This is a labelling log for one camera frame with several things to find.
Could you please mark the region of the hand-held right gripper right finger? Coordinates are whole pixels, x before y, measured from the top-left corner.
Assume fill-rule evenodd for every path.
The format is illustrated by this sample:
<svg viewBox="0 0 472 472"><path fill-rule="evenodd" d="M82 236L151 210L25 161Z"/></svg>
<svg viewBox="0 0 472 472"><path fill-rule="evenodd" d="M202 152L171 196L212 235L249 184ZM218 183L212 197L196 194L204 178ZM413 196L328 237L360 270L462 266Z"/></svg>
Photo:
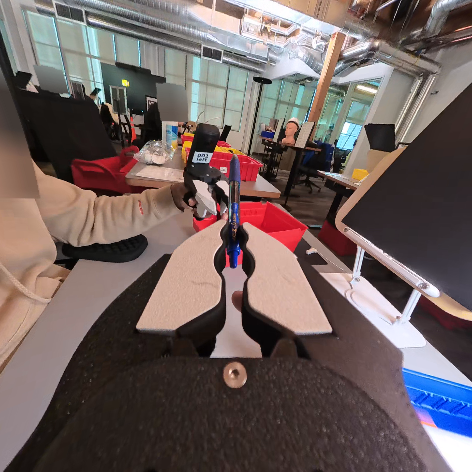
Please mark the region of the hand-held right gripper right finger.
<svg viewBox="0 0 472 472"><path fill-rule="evenodd" d="M245 307L296 336L331 334L332 327L294 253L254 225L241 225Z"/></svg>

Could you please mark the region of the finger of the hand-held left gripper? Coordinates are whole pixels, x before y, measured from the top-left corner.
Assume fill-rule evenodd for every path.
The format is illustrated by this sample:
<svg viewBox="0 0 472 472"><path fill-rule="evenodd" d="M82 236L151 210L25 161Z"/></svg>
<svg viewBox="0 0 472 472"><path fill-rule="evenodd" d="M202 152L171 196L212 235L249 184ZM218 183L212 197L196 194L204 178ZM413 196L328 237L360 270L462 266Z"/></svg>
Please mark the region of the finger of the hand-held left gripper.
<svg viewBox="0 0 472 472"><path fill-rule="evenodd" d="M216 202L219 205L218 214L227 214L229 207L229 183L227 180L218 180L216 183Z"/></svg>
<svg viewBox="0 0 472 472"><path fill-rule="evenodd" d="M199 219L204 219L209 215L217 215L216 202L213 199L212 192L210 192L211 189L209 185L201 180L193 180L193 186L196 190L194 216Z"/></svg>

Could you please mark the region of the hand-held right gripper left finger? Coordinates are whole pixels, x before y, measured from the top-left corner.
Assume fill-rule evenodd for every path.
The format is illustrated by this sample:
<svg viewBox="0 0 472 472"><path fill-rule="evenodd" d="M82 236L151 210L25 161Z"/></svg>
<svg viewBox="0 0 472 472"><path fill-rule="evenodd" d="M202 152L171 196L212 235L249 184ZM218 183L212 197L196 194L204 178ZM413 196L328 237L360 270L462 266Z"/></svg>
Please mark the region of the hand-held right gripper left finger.
<svg viewBox="0 0 472 472"><path fill-rule="evenodd" d="M136 329L160 335L184 335L191 324L222 315L213 330L225 324L227 222L217 221L186 239L170 256Z"/></svg>

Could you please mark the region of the blue ballpoint pen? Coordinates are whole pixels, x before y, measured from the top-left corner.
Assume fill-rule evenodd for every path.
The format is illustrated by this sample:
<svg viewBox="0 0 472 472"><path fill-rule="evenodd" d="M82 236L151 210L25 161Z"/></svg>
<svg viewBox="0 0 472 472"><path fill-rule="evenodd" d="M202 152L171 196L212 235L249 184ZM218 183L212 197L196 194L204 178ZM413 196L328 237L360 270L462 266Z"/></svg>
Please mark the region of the blue ballpoint pen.
<svg viewBox="0 0 472 472"><path fill-rule="evenodd" d="M240 225L240 162L236 155L233 155L229 163L229 207L228 207L228 243L227 255L229 267L236 268L238 266L238 258L240 255L240 245L238 237L238 229Z"/></svg>

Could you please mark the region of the red storage bin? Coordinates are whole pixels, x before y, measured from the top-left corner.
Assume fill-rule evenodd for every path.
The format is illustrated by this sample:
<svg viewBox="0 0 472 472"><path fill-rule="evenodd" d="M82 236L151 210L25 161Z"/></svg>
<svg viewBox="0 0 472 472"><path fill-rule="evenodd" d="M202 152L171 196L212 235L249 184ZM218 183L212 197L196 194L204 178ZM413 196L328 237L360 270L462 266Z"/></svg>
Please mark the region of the red storage bin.
<svg viewBox="0 0 472 472"><path fill-rule="evenodd" d="M294 252L307 226L276 205L266 202L241 202L239 224L248 222Z"/></svg>

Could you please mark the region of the blue storage bin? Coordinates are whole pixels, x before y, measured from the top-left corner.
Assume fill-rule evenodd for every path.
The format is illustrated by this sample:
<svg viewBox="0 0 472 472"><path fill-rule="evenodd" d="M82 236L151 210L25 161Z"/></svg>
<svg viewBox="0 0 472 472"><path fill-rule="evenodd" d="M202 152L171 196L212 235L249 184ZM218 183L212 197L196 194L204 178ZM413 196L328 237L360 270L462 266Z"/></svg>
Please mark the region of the blue storage bin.
<svg viewBox="0 0 472 472"><path fill-rule="evenodd" d="M423 425L472 437L472 388L402 369L404 385Z"/></svg>

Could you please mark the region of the standing desk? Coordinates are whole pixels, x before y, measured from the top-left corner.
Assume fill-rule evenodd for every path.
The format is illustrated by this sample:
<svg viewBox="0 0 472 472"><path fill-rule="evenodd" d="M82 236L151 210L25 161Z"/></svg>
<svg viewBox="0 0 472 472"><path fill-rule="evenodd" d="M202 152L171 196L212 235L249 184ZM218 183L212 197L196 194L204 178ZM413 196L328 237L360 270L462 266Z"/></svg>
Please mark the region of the standing desk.
<svg viewBox="0 0 472 472"><path fill-rule="evenodd" d="M292 163L292 167L290 169L289 176L287 178L287 183L285 190L283 192L283 196L285 197L284 203L281 205L286 211L291 212L292 209L288 205L288 199L291 194L292 187L295 185L295 178L297 176L298 168L302 161L302 154L305 151L313 151L313 152L321 152L322 149L314 142L308 140L305 147L296 147L294 145L288 145L282 142L276 142L274 139L269 139L262 137L261 138L262 144L265 146L269 146L270 153L266 161L263 162L263 177L268 181L269 178L272 176L273 170L275 168L275 158L276 155L282 152L283 148L295 150L295 157Z"/></svg>

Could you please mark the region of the black floor lamp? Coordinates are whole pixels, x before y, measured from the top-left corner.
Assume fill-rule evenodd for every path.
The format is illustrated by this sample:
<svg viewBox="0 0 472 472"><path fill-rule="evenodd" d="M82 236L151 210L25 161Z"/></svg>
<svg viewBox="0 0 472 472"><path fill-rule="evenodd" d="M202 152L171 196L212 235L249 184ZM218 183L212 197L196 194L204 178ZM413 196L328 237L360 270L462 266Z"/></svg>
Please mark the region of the black floor lamp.
<svg viewBox="0 0 472 472"><path fill-rule="evenodd" d="M258 84L258 92L257 92L257 100L256 100L255 109L254 109L254 113L253 113L252 124L251 124L249 144L247 146L247 155L251 154L251 148L252 148L252 143L253 143L253 138L254 138L254 133L255 133L255 128L256 128L256 122L257 122L260 102L261 102L261 98L262 98L263 88L264 88L265 85L270 85L272 83L272 80L270 80L268 78L265 78L263 76L255 76L253 78L253 82L255 84Z"/></svg>

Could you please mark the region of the black office chair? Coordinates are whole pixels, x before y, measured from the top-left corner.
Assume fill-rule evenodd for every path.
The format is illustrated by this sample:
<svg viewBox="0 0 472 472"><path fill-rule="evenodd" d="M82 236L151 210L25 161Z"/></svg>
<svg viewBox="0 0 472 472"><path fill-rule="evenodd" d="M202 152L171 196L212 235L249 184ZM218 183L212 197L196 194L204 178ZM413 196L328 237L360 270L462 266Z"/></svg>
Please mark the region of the black office chair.
<svg viewBox="0 0 472 472"><path fill-rule="evenodd" d="M95 104L46 92L15 93L32 159L50 162L57 178L73 183L73 160L117 154Z"/></svg>
<svg viewBox="0 0 472 472"><path fill-rule="evenodd" d="M321 191L311 178L319 177L318 171L326 171L330 167L330 160L333 156L333 147L328 143L316 143L317 149L310 148L305 150L300 166L298 167L298 184L304 184L309 189L309 193L313 192L316 187L318 192Z"/></svg>

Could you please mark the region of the white sign board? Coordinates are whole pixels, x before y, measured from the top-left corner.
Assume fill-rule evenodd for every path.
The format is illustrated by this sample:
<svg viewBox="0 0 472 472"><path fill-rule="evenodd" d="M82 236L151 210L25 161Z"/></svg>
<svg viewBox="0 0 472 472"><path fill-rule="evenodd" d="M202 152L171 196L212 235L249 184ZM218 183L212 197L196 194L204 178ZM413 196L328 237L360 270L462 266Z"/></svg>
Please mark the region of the white sign board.
<svg viewBox="0 0 472 472"><path fill-rule="evenodd" d="M307 147L307 143L310 141L313 130L315 129L315 122L304 122L298 132L298 136L295 140L294 147L296 149L304 149Z"/></svg>

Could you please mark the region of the white metal stand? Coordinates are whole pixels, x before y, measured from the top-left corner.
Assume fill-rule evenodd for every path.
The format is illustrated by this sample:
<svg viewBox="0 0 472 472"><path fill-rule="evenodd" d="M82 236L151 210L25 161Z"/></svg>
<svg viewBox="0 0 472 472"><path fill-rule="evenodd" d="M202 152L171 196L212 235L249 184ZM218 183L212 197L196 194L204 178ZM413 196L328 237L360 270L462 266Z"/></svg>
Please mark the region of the white metal stand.
<svg viewBox="0 0 472 472"><path fill-rule="evenodd" d="M350 227L345 227L343 231L356 243L357 252L351 274L336 274L337 280L332 282L333 285L395 347L425 347L424 336L411 324L410 319L421 295L437 298L440 296L439 289ZM361 275L366 252L413 288L403 311L397 310L384 296L378 294Z"/></svg>

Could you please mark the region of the red plastic bin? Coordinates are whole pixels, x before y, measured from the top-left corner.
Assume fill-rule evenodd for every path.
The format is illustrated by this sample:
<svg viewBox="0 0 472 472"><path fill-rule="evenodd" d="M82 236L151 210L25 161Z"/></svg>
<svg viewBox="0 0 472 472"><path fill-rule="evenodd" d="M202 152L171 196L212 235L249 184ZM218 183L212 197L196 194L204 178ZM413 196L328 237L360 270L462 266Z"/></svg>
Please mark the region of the red plastic bin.
<svg viewBox="0 0 472 472"><path fill-rule="evenodd" d="M134 155L139 152L136 146L130 146L114 157L85 161L75 159L71 162L73 182L76 186L88 190L103 190L119 194L141 193L142 188L126 183L126 175L138 163Z"/></svg>

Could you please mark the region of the wooden column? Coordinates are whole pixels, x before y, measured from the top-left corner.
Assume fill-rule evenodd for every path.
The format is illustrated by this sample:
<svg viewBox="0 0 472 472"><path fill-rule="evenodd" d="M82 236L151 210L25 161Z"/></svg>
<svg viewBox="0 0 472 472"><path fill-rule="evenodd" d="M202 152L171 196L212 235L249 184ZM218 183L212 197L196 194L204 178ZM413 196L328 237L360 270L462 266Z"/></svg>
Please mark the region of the wooden column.
<svg viewBox="0 0 472 472"><path fill-rule="evenodd" d="M329 40L320 79L318 80L317 88L311 104L308 122L318 124L322 114L327 92L333 78L334 70L339 60L339 55L345 41L345 34L336 32L331 35Z"/></svg>

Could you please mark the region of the black wall panel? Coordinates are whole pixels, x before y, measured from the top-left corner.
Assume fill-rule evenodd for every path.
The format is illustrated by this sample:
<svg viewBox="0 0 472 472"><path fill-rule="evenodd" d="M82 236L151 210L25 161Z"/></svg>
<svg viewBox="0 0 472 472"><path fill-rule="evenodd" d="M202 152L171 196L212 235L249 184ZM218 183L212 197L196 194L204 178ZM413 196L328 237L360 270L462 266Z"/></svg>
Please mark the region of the black wall panel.
<svg viewBox="0 0 472 472"><path fill-rule="evenodd" d="M156 98L156 85L166 83L166 78L151 74L150 69L115 62L114 65L101 62L105 102L113 104L111 87L126 90L126 107L120 105L121 112L126 109L137 113L147 111L146 97Z"/></svg>

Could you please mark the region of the silver ventilation duct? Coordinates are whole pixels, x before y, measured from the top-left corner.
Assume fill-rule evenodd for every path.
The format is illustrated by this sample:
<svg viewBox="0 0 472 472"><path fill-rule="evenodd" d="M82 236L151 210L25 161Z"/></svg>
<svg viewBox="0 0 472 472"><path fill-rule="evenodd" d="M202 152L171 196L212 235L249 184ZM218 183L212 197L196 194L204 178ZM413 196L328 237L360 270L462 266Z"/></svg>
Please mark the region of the silver ventilation duct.
<svg viewBox="0 0 472 472"><path fill-rule="evenodd" d="M189 1L79 1L91 26L263 74L281 53L240 34L240 21Z"/></svg>
<svg viewBox="0 0 472 472"><path fill-rule="evenodd" d="M344 48L335 75L352 64L378 60L406 74L438 74L425 53L471 41L470 0L351 1L341 32L357 39Z"/></svg>

